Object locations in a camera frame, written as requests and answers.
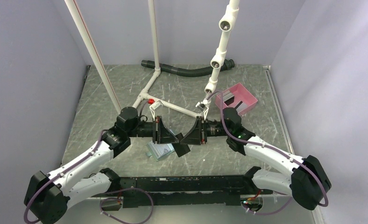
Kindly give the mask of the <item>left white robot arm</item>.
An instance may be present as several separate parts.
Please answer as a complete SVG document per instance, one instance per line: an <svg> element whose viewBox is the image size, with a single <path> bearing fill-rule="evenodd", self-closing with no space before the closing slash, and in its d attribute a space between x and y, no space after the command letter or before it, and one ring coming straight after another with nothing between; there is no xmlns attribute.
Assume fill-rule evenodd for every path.
<svg viewBox="0 0 368 224"><path fill-rule="evenodd" d="M101 130L89 149L60 168L47 174L38 171L31 177L24 199L24 222L54 224L73 205L97 194L117 199L116 194L121 192L140 191L149 196L145 190L124 183L110 168L89 176L96 167L126 150L131 145L132 137L150 137L156 144L180 144L183 134L175 134L168 129L161 116L148 121L142 111L131 106L123 108L115 124ZM28 217L30 212L36 217L34 221Z"/></svg>

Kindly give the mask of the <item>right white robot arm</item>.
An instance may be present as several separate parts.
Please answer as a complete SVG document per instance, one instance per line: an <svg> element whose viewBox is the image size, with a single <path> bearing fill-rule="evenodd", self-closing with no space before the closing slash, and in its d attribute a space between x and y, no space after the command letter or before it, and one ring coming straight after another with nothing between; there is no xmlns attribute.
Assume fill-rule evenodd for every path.
<svg viewBox="0 0 368 224"><path fill-rule="evenodd" d="M285 152L264 141L242 125L241 116L234 108L220 111L220 120L201 116L180 140L182 145L203 145L210 137L226 136L226 143L235 152L261 160L277 170L276 173L252 167L243 175L243 187L250 194L267 189L291 196L300 206L314 210L327 207L327 192L331 182L319 159L301 157Z"/></svg>

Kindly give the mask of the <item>black credit card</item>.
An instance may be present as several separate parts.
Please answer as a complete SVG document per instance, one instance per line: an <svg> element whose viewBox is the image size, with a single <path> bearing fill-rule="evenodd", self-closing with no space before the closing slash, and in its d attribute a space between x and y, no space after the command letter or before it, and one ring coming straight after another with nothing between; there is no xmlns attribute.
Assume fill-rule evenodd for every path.
<svg viewBox="0 0 368 224"><path fill-rule="evenodd" d="M172 143L172 146L179 158L186 155L187 153L191 151L188 145L181 144L180 142Z"/></svg>

